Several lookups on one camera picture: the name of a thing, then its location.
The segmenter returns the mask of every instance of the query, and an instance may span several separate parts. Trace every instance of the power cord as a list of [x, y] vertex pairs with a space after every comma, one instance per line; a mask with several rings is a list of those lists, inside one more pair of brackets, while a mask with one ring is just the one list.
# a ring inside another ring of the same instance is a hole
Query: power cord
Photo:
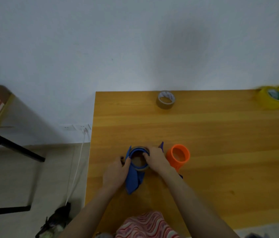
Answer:
[[[77, 165], [76, 173], [74, 174], [74, 180], [76, 179], [76, 176], [77, 176], [77, 172], [78, 172], [78, 168], [79, 168], [79, 163], [80, 163], [80, 159], [81, 159], [82, 147], [83, 147], [84, 141], [85, 141], [85, 139], [86, 139], [86, 133], [87, 133], [88, 136], [89, 136], [89, 131], [88, 131], [86, 128], [84, 128], [82, 132], [83, 132], [83, 142], [82, 142], [82, 144], [81, 144], [81, 149], [80, 149], [80, 155], [79, 155], [78, 165]], [[69, 200], [70, 197], [72, 196], [72, 192], [73, 192], [73, 188], [74, 188], [74, 180], [72, 181], [72, 186], [71, 186], [69, 195], [68, 195], [68, 190], [67, 190], [67, 194], [66, 194], [66, 196], [67, 196], [66, 204], [68, 203], [68, 200]]]

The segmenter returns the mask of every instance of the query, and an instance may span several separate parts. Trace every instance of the orange cylinder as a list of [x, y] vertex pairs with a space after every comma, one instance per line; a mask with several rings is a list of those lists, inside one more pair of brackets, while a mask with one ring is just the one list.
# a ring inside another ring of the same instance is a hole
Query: orange cylinder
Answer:
[[190, 152], [182, 144], [175, 144], [167, 151], [166, 159], [168, 160], [169, 164], [178, 172], [180, 167], [189, 161]]

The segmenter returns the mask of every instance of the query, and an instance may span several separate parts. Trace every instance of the orange ring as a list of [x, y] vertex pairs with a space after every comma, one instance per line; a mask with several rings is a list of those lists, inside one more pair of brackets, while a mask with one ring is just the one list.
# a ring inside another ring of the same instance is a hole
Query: orange ring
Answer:
[[[178, 149], [183, 153], [183, 161], [179, 161], [175, 158], [173, 151], [174, 149]], [[167, 153], [166, 153], [166, 159], [168, 160], [169, 164], [174, 167], [176, 169], [176, 171], [178, 172], [178, 170], [181, 168], [181, 166], [183, 166], [185, 163], [187, 163], [190, 159], [190, 152], [189, 150], [183, 146], [182, 144], [175, 144], [173, 147], [171, 147]]]

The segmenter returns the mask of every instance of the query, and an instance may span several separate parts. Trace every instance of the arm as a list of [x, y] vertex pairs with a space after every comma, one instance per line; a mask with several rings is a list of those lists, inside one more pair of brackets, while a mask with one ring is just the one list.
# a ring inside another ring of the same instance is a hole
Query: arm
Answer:
[[238, 238], [238, 235], [198, 199], [194, 191], [170, 166], [160, 148], [150, 147], [150, 156], [143, 154], [150, 168], [167, 184], [185, 221], [191, 237]]
[[91, 238], [110, 200], [124, 183], [131, 159], [122, 167], [120, 157], [111, 164], [103, 175], [103, 186], [94, 198], [66, 226], [59, 238]]

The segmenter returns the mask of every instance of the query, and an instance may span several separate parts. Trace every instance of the person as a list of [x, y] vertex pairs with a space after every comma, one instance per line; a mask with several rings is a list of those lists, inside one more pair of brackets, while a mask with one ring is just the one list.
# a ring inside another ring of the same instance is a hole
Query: person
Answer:
[[[149, 147], [149, 155], [146, 153], [143, 155], [149, 167], [157, 172], [167, 184], [191, 237], [239, 237], [219, 216], [202, 204], [195, 192], [170, 166], [160, 148]], [[93, 236], [114, 193], [125, 182], [130, 163], [131, 160], [128, 158], [122, 166], [120, 158], [117, 158], [109, 165], [103, 175], [102, 188], [66, 226], [59, 238], [91, 238]], [[149, 212], [137, 218], [127, 219], [117, 230], [115, 237], [179, 236], [165, 222], [160, 212]]]

